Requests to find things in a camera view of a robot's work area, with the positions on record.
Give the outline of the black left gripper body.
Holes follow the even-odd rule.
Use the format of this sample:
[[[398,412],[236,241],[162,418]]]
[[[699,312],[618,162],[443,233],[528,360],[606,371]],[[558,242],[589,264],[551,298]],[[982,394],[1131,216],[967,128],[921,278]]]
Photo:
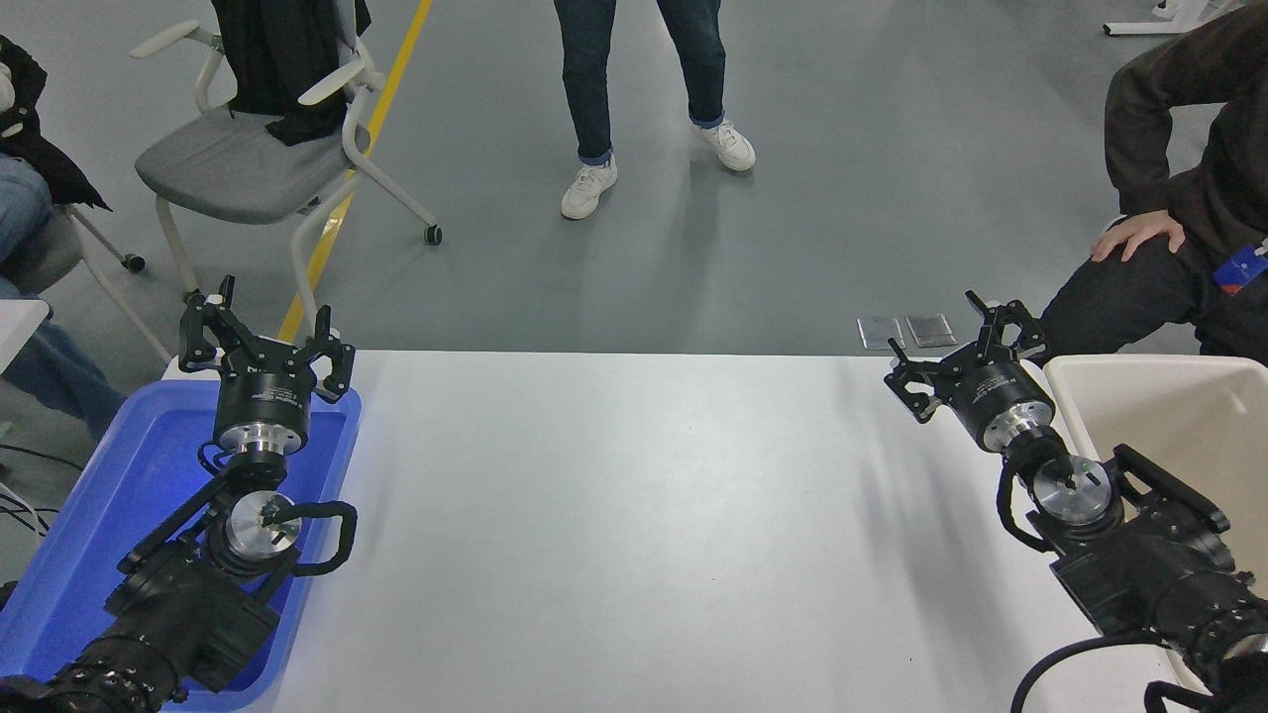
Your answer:
[[[269,422],[306,430],[311,421],[314,374],[297,353],[294,345],[273,339],[224,348],[216,429]]]

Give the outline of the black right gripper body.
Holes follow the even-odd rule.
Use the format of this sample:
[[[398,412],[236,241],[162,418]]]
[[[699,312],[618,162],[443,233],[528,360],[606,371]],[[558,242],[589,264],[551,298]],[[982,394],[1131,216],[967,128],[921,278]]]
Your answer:
[[[1028,370],[1006,353],[988,351],[980,356],[978,348],[961,348],[941,364],[959,370],[940,378],[937,396],[969,433],[984,433],[997,417],[1018,406],[1028,411],[1033,422],[1052,422],[1052,401]]]

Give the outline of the person's hand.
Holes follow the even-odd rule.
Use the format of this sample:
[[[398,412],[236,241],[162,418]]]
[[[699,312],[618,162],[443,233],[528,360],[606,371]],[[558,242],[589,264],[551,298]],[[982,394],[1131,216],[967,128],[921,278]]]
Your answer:
[[[1129,261],[1148,241],[1163,240],[1175,254],[1186,244],[1186,230],[1169,211],[1158,209],[1115,221],[1090,246],[1090,261],[1102,263],[1118,250],[1118,261]]]

